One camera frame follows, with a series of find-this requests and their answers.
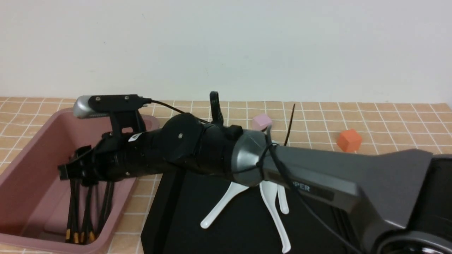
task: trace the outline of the pink plastic bin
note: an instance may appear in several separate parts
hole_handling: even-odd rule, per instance
[[[159,127],[158,120],[143,116],[147,130]],[[77,119],[72,109],[53,114],[34,138],[0,175],[0,243],[29,249],[71,254],[103,252],[108,248],[115,227],[136,179],[115,184],[111,214],[98,239],[88,245],[65,243],[69,210],[69,181],[60,181],[57,166],[67,163],[75,149],[95,145],[102,133],[111,131],[109,118]],[[92,219],[102,204],[105,184],[93,198]],[[86,189],[81,188],[80,197]],[[83,219],[84,198],[80,198]]]

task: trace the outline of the wire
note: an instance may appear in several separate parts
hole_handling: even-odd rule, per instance
[[[271,138],[271,128],[272,126],[269,125],[269,127],[267,128],[267,144],[272,142],[272,138]],[[296,186],[292,183],[292,181],[290,180],[289,177],[289,173],[288,173],[288,169],[287,167],[284,165],[284,163],[282,163],[279,159],[278,156],[276,155],[276,148],[273,146],[270,146],[269,150],[270,152],[270,156],[273,159],[273,162],[276,165],[276,168],[278,169],[279,173],[281,174],[282,178],[284,179],[284,181],[286,182],[286,184],[288,185],[288,187],[290,188],[290,190],[292,190],[293,192],[296,193],[296,195],[299,197],[301,203],[303,204],[303,206],[306,208],[306,210],[316,219],[320,222],[320,224],[322,224],[322,226],[324,228],[326,228],[331,234],[333,234],[337,239],[339,239],[344,245],[346,245],[348,248],[350,248],[352,251],[354,251],[357,254],[362,254],[362,252],[356,248],[355,246],[353,246],[353,244],[351,244],[349,241],[347,241],[346,239],[344,239],[342,236],[340,236],[338,233],[336,233],[330,226],[328,226],[317,214],[316,212],[311,208],[311,206],[305,201],[304,197],[301,195],[301,193],[297,190]]]
[[[165,106],[165,107],[167,107],[167,108],[170,108],[170,109],[172,109],[172,110],[174,110],[174,111],[176,111],[176,112],[178,112],[178,113],[181,113],[181,114],[183,114],[183,113],[185,113],[184,111],[182,111],[182,110],[180,110],[180,109],[178,109],[178,108],[175,108],[175,107],[173,107],[173,106],[171,106],[171,105],[168,105],[168,104],[166,104],[166,103],[164,103],[164,102],[161,102],[161,101],[158,101],[158,100],[153,100],[153,99],[146,99],[147,101],[146,101],[146,103],[155,103],[155,104],[160,104],[160,105],[162,105],[162,106]],[[208,121],[206,121],[206,120],[204,120],[204,119],[201,119],[201,118],[198,118],[198,117],[196,117],[200,122],[202,122],[202,123],[210,123],[210,122],[208,122]]]

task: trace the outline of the black box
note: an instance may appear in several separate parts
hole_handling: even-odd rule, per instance
[[[229,187],[223,179],[190,172],[164,174],[147,217],[141,241],[145,254],[278,254],[282,245],[260,195],[250,188],[226,206],[208,229],[200,226]],[[290,212],[281,220],[292,249],[288,254],[351,253],[286,190]],[[336,232],[356,244],[345,212],[306,198]]]

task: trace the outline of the orange cube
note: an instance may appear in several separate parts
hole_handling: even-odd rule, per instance
[[[341,132],[337,144],[344,152],[354,152],[359,149],[363,138],[354,129]]]

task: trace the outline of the tiled countertop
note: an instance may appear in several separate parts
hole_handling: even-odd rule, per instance
[[[0,174],[39,128],[56,111],[70,108],[74,99],[0,97]],[[166,101],[194,115],[209,119],[209,102]],[[273,119],[273,139],[283,142],[294,102],[221,102],[225,123],[245,128],[252,117],[267,113]],[[363,137],[358,153],[382,154],[419,148],[452,154],[452,110],[446,104],[318,103],[295,102],[290,146],[339,151],[339,132],[354,128]],[[162,126],[174,115],[153,106],[142,114],[159,118]],[[108,253],[143,253],[140,233],[152,205],[160,176],[143,177],[125,210]],[[0,245],[0,252],[34,253],[34,250]]]

